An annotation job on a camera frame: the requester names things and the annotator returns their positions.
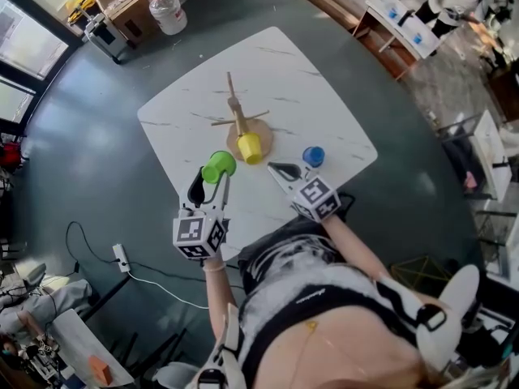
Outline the person's right forearm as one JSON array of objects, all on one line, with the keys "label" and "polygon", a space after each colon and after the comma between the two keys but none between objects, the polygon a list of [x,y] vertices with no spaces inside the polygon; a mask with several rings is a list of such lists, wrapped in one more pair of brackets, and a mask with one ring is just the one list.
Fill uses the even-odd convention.
[{"label": "person's right forearm", "polygon": [[382,261],[337,215],[328,217],[321,225],[347,263],[362,270],[373,280],[390,277]]}]

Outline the white table with clutter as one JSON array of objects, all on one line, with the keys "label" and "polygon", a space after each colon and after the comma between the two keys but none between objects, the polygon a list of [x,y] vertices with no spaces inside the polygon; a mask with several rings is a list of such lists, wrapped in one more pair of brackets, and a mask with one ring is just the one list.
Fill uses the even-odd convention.
[{"label": "white table with clutter", "polygon": [[[122,387],[135,381],[74,310],[59,315],[49,326],[49,333],[59,346],[58,355],[88,388]],[[110,383],[95,376],[89,364],[90,357],[96,357],[108,366]]]}]

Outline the white table black frame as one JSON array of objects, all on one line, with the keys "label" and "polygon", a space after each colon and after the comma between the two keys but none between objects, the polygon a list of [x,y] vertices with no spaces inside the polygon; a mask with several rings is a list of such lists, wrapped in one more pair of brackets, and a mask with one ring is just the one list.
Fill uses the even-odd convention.
[{"label": "white table black frame", "polygon": [[498,127],[489,111],[436,131],[472,199],[502,202],[512,181],[512,169]]}]

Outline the person's left forearm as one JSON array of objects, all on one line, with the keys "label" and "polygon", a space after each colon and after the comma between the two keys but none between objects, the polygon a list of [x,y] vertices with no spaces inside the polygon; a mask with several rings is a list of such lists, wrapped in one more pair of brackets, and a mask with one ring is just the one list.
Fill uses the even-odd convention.
[{"label": "person's left forearm", "polygon": [[[203,265],[218,266],[225,263],[220,254],[210,259],[205,259]],[[208,312],[213,335],[219,340],[224,331],[225,321],[228,314],[228,305],[236,306],[234,295],[230,287],[226,271],[205,273],[206,290],[208,298]]]}]

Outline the white portable air cooler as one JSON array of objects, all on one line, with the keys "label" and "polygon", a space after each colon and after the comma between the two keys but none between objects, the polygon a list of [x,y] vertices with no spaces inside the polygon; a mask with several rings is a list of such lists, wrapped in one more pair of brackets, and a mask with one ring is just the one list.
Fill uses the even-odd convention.
[{"label": "white portable air cooler", "polygon": [[87,17],[88,22],[84,30],[86,37],[119,65],[121,63],[119,57],[127,48],[127,40],[103,13],[95,16],[87,15]]}]

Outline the green plastic cup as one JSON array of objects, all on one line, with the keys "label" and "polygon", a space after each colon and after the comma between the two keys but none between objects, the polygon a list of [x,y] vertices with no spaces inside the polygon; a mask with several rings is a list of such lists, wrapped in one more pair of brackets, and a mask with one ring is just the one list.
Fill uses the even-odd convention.
[{"label": "green plastic cup", "polygon": [[217,184],[223,173],[232,177],[236,171],[237,164],[234,156],[227,151],[214,152],[208,163],[202,168],[202,178],[208,184]]}]

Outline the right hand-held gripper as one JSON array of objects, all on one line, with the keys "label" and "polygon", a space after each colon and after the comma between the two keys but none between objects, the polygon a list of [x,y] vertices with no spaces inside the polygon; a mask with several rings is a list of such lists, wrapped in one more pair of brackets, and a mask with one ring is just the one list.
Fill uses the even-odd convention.
[{"label": "right hand-held gripper", "polygon": [[270,161],[267,168],[280,188],[291,196],[291,206],[300,216],[322,222],[341,206],[338,193],[320,175],[315,176],[312,168],[298,161]]}]

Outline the white power strip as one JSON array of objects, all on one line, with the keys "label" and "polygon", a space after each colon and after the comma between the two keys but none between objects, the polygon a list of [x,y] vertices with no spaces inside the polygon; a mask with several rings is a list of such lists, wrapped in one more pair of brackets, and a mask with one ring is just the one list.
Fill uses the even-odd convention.
[{"label": "white power strip", "polygon": [[115,261],[122,273],[129,273],[131,271],[130,263],[128,262],[126,252],[121,244],[112,246]]}]

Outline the white round-back chair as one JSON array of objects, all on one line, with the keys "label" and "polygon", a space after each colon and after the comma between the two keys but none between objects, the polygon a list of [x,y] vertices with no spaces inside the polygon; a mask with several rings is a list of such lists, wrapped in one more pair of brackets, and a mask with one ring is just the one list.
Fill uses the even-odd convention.
[{"label": "white round-back chair", "polygon": [[439,296],[448,321],[461,324],[476,300],[479,281],[479,269],[473,264],[462,267],[449,280]]}]

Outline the wooden cup tree stand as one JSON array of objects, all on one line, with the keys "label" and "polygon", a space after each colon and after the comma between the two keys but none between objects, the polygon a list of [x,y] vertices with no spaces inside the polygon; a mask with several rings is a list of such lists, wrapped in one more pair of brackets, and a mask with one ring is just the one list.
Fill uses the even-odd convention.
[{"label": "wooden cup tree stand", "polygon": [[242,156],[238,150],[237,139],[239,135],[247,132],[254,132],[260,138],[263,158],[265,158],[272,149],[273,132],[268,123],[262,119],[269,111],[258,113],[256,115],[247,116],[242,109],[242,105],[236,95],[232,75],[226,72],[226,79],[229,88],[229,98],[227,104],[233,115],[230,120],[220,120],[213,122],[211,126],[228,126],[229,131],[226,139],[226,145],[236,160],[242,160]]}]

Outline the red bag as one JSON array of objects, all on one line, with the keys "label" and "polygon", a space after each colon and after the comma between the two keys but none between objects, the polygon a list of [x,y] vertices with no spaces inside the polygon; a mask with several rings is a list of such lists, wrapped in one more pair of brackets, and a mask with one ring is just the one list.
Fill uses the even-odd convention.
[{"label": "red bag", "polygon": [[0,143],[0,167],[17,168],[21,164],[21,150],[18,143]]}]

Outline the person's body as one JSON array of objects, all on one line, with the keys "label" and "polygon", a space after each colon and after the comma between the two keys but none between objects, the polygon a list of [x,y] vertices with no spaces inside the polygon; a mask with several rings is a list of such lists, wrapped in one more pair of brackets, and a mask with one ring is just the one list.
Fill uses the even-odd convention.
[{"label": "person's body", "polygon": [[438,297],[347,263],[297,219],[240,263],[242,304],[186,389],[439,389],[461,340]]}]

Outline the blue plastic cup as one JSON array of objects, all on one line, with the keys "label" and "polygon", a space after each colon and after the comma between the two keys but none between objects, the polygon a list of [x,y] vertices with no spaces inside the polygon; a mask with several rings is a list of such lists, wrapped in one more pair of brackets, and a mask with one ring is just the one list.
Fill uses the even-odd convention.
[{"label": "blue plastic cup", "polygon": [[302,154],[302,159],[312,168],[319,168],[324,163],[325,151],[319,146],[307,147]]}]

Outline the yellow plastic cup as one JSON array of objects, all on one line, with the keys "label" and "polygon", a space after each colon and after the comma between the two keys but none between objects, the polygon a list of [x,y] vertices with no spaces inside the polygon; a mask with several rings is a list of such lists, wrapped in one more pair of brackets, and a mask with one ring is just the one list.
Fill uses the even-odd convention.
[{"label": "yellow plastic cup", "polygon": [[239,135],[237,146],[246,164],[257,165],[263,159],[260,137],[256,133],[247,132]]}]

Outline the white side table wooden frame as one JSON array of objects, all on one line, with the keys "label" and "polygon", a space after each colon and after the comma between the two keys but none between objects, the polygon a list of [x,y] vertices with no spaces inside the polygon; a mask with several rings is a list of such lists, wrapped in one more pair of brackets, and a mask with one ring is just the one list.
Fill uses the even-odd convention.
[{"label": "white side table wooden frame", "polygon": [[[415,13],[402,27],[397,25],[398,20],[410,10],[400,0],[366,0],[366,4],[353,36],[396,81],[438,49],[440,40]],[[388,16],[392,8],[397,11],[394,19]],[[422,36],[420,44],[414,42],[417,34]]]}]

